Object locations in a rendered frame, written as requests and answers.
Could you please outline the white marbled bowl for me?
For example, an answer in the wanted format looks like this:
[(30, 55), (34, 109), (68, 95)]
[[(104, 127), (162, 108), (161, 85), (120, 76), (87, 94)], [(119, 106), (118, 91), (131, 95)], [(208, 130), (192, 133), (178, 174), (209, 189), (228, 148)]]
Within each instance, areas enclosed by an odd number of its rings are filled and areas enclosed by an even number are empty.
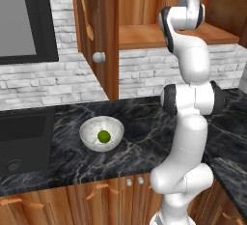
[[(110, 140), (102, 143), (98, 134), (106, 130)], [(95, 152), (108, 152), (116, 148), (123, 139), (124, 125), (117, 119), (109, 116), (97, 116), (87, 120), (79, 129), (82, 142)]]

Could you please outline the open wooden cabinet door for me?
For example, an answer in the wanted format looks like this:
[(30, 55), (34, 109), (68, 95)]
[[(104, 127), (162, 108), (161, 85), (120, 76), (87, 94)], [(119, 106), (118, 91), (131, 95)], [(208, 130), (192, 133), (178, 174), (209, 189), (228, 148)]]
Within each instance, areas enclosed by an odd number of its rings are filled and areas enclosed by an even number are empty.
[[(80, 0), (73, 0), (77, 48), (86, 58), (98, 82), (110, 100), (119, 98), (119, 1), (85, 0), (94, 40), (87, 36)], [(104, 52), (106, 60), (95, 63), (93, 54)]]

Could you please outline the black sink basin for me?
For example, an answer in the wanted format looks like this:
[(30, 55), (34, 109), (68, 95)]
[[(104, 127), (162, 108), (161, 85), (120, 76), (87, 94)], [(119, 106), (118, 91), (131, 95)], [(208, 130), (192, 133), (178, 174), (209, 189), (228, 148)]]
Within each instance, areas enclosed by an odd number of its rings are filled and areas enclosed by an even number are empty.
[(0, 112), (0, 177), (47, 170), (53, 107)]

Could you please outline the wooden base cabinet door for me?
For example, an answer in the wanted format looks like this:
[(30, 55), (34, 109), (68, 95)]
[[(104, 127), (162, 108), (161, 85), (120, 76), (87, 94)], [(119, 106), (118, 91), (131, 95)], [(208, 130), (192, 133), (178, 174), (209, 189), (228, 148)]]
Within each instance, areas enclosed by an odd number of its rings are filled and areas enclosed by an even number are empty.
[[(127, 186), (127, 179), (132, 180), (132, 186)], [(67, 192), (74, 224), (131, 225), (133, 180), (133, 177), (121, 177), (68, 186)], [(107, 188), (103, 188), (88, 201), (87, 196), (100, 183), (108, 183), (117, 189), (119, 194), (112, 194)]]
[[(138, 183), (142, 177), (143, 184)], [(138, 174), (134, 176), (132, 225), (150, 225), (152, 217), (158, 212), (162, 203), (162, 195), (156, 194), (151, 188), (150, 174)]]
[(0, 197), (0, 200), (13, 198), (43, 204), (44, 207), (33, 209), (22, 203), (0, 207), (0, 225), (70, 225), (72, 223), (64, 187)]

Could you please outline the wooden corner base cabinet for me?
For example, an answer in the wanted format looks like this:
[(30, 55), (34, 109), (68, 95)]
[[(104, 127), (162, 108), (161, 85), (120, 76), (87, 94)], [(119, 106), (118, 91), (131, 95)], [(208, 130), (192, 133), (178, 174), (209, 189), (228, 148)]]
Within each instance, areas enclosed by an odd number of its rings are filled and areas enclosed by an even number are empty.
[(197, 195), (188, 208), (188, 214), (196, 225), (235, 225), (222, 215), (223, 212), (239, 216), (247, 225), (218, 181)]

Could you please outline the green lime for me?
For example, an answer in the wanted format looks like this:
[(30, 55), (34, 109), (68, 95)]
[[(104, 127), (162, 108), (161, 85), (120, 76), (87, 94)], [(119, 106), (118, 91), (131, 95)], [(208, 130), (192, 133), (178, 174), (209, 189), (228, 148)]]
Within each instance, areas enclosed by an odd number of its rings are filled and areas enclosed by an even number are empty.
[(97, 134), (97, 139), (99, 140), (100, 143), (106, 144), (111, 140), (111, 135), (107, 130), (101, 130)]

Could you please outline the grey round door knob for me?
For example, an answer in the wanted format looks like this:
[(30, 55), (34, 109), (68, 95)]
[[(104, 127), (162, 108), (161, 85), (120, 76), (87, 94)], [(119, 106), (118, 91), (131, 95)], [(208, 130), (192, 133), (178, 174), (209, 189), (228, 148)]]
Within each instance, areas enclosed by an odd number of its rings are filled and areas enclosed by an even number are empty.
[(104, 52), (96, 52), (93, 54), (93, 61), (97, 64), (103, 63), (106, 60)]

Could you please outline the black framed window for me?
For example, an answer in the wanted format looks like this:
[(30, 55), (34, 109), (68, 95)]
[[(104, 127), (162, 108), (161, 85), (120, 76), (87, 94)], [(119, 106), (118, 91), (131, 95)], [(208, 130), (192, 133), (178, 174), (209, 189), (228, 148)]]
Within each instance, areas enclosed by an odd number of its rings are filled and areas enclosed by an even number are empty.
[(0, 0), (0, 65), (58, 61), (50, 0)]

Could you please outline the open wooden wall cabinet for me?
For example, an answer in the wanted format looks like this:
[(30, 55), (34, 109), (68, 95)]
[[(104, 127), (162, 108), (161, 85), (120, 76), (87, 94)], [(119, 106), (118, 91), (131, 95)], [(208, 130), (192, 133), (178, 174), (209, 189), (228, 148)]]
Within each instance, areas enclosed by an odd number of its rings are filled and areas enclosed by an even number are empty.
[[(205, 6), (209, 0), (201, 0)], [(156, 48), (165, 45), (158, 26), (159, 11), (178, 0), (119, 0), (119, 48)]]

